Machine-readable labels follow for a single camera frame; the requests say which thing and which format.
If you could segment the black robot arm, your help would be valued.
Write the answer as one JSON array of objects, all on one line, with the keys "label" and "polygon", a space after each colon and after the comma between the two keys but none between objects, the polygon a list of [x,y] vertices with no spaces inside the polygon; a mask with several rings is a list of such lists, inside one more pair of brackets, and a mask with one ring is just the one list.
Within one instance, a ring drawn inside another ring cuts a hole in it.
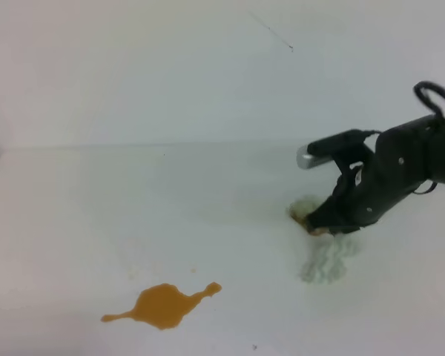
[{"label": "black robot arm", "polygon": [[304,221],[310,233],[349,234],[375,224],[427,180],[445,184],[445,120],[425,116],[378,133],[353,129],[308,144],[299,151],[317,162],[334,161],[340,170],[327,200]]}]

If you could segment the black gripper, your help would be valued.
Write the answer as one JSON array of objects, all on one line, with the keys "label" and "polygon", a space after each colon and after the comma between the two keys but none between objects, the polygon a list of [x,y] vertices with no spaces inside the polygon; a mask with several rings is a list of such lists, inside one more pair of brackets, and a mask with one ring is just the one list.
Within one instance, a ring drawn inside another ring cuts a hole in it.
[{"label": "black gripper", "polygon": [[341,175],[329,197],[306,216],[312,235],[350,234],[373,225],[429,179],[428,149],[436,129],[402,125],[380,133],[372,151],[372,131],[350,130],[329,145]]}]

